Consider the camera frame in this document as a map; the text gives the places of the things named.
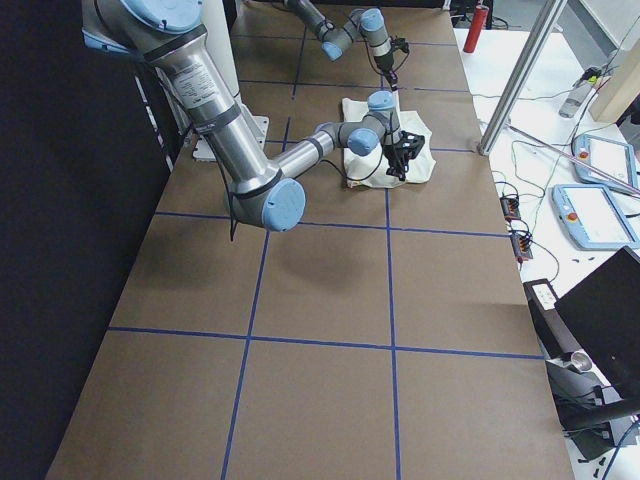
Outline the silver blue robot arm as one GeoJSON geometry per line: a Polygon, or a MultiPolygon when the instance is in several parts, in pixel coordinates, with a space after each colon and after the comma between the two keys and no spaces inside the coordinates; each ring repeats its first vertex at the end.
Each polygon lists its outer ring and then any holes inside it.
{"type": "Polygon", "coordinates": [[[388,34],[377,8],[353,10],[335,26],[310,1],[289,8],[321,42],[332,60],[358,39],[370,48],[389,87],[367,100],[368,112],[354,122],[321,124],[309,137],[270,159],[249,126],[239,101],[206,50],[201,1],[84,1],[83,34],[89,48],[129,57],[164,72],[195,131],[212,149],[224,172],[225,205],[233,220],[283,232],[301,220],[306,195],[297,176],[338,148],[364,156],[376,147],[387,158],[387,173],[405,180],[409,162],[424,147],[423,136],[400,125],[394,93],[393,55],[409,50],[405,39],[388,34]]]}
{"type": "Polygon", "coordinates": [[[388,33],[380,9],[354,9],[340,26],[321,13],[311,1],[284,1],[284,6],[295,14],[321,43],[321,48],[331,61],[341,58],[358,40],[367,47],[372,68],[387,81],[392,92],[398,90],[398,73],[394,66],[397,51],[409,55],[409,44],[403,37],[388,33]]]}

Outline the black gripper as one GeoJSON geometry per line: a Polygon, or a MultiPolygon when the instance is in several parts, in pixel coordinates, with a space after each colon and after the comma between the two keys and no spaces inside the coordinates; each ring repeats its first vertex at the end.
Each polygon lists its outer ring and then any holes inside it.
{"type": "Polygon", "coordinates": [[[386,53],[384,55],[376,55],[375,63],[379,71],[385,75],[385,79],[389,84],[391,91],[398,90],[398,75],[394,70],[394,55],[386,53]]]}
{"type": "Polygon", "coordinates": [[[411,155],[407,152],[400,152],[402,137],[403,132],[401,128],[393,131],[387,130],[385,132],[382,149],[385,158],[388,160],[387,174],[390,176],[398,176],[400,180],[405,180],[409,171],[411,155]]]}

